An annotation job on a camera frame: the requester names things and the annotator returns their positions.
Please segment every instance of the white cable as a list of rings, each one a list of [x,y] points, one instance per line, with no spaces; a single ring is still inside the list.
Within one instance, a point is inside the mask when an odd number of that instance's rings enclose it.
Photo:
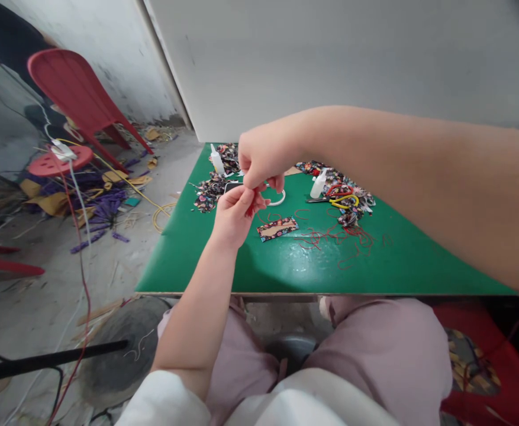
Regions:
[[[36,102],[36,104],[42,109],[42,113],[44,114],[44,119],[46,120],[46,124],[44,125],[44,132],[46,133],[46,136],[48,136],[48,138],[50,138],[50,140],[54,140],[55,138],[53,138],[49,133],[48,133],[48,126],[52,125],[52,123],[50,122],[50,119],[48,118],[48,115],[46,114],[46,110],[44,109],[44,106],[36,99],[36,97],[34,96],[34,94],[29,90],[27,89],[24,84],[19,81],[18,78],[16,78],[13,74],[11,74],[4,66],[2,63],[0,63],[0,67],[3,68],[3,71],[5,71],[7,74],[9,74],[9,77],[11,77],[13,80],[15,80],[17,82],[17,84],[22,87],[26,93],[28,93],[34,102]]]
[[[79,187],[78,187],[78,182],[76,181],[76,176],[74,175],[74,170],[73,170],[73,167],[72,167],[72,160],[69,160],[69,164],[70,164],[70,174],[72,175],[72,181],[74,183],[74,187],[76,188],[76,193],[78,194],[78,198],[80,200],[80,205],[82,206],[82,209],[83,209],[82,210],[83,214],[84,214],[83,217],[84,217],[85,222],[86,222],[86,234],[87,234],[87,240],[88,240],[88,255],[87,255],[88,262],[86,264],[86,272],[84,273],[84,278],[85,278],[85,281],[88,282],[90,263],[91,263],[91,260],[92,260],[92,239],[91,239],[91,234],[89,232],[88,215],[86,215],[86,209],[85,209],[85,206],[84,206],[84,203],[83,203],[82,195],[80,194],[80,190],[79,190]],[[74,313],[70,317],[70,320],[68,320],[68,322],[66,323],[66,326],[64,327],[64,330],[62,331],[62,334],[60,336],[60,340],[58,341],[58,344],[56,345],[56,348],[54,349],[54,352],[58,352],[58,350],[60,349],[60,346],[62,346],[62,342],[64,341],[64,337],[66,336],[68,328],[70,327],[70,324],[73,323],[74,318],[76,318],[76,315],[78,314],[78,311],[80,310],[80,307],[82,306],[83,295],[84,295],[84,289],[82,287],[82,290],[80,291],[80,298],[78,300],[78,305],[76,306],[76,310],[74,311]],[[9,415],[9,417],[3,422],[2,426],[6,426],[10,422],[12,417],[21,409],[24,401],[27,399],[27,396],[30,393],[30,390],[33,388],[34,384],[36,383],[36,380],[42,374],[43,371],[44,370],[40,370],[36,374],[36,376],[34,377],[33,381],[30,383],[30,386],[24,392],[24,394],[23,394],[20,402],[18,403],[17,407],[13,410],[13,412]]]

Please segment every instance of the glue bottle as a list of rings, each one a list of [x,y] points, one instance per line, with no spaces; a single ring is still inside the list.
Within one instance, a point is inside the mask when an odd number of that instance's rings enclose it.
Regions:
[[[214,148],[214,145],[210,144],[210,146],[212,147],[212,155],[211,155],[212,164],[214,165],[214,168],[216,169],[216,173],[218,173],[220,176],[224,176],[225,170],[224,170],[224,163],[222,163],[222,158],[220,157],[220,154],[218,154],[218,152]]]
[[[311,198],[318,198],[326,183],[326,168],[317,176],[311,189]]]

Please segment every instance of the pink pants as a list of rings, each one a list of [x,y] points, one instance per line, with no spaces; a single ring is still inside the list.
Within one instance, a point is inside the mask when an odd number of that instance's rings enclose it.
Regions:
[[[307,359],[348,380],[403,425],[439,424],[439,408],[452,386],[447,335],[433,310],[415,299],[332,296],[327,306],[336,330]],[[159,338],[170,317],[165,312]],[[206,406],[221,425],[246,397],[275,387],[279,362],[263,351],[230,305]]]

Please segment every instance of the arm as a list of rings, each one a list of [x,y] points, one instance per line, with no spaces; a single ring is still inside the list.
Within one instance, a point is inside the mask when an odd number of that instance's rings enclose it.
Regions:
[[[519,290],[519,130],[324,106],[240,138],[245,184],[336,167],[465,262]]]
[[[237,250],[244,243],[254,212],[269,200],[238,186],[218,201],[212,236],[159,340],[151,371],[168,370],[203,401],[220,350],[230,304]]]

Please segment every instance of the table surface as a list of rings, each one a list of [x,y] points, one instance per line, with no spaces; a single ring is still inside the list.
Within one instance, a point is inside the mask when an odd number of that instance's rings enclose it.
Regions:
[[[188,182],[198,184],[209,179],[212,171],[208,160],[209,145],[205,148]],[[300,230],[263,243],[256,230],[262,223],[254,218],[247,240],[238,252],[234,293],[515,294],[461,262],[378,198],[373,216],[366,214],[360,221],[364,230],[376,239],[371,251],[362,248],[361,255],[349,259],[357,252],[355,243],[359,245],[359,241],[356,237],[349,237],[340,245],[332,238],[321,240],[320,251],[316,248],[305,250],[296,237],[308,232],[309,227],[325,233],[337,223],[327,215],[330,204],[305,203],[311,187],[311,176],[302,173],[287,176],[285,201],[259,212],[267,221],[270,212],[288,217],[295,216],[297,209],[309,209],[298,213],[308,218],[296,218]],[[194,206],[195,200],[195,188],[187,183],[137,285],[137,292],[179,293],[185,290],[215,217],[215,209],[200,213]],[[389,236],[392,245],[383,244],[384,235]],[[341,264],[342,268],[351,267],[339,269],[338,263],[342,260],[346,260]]]

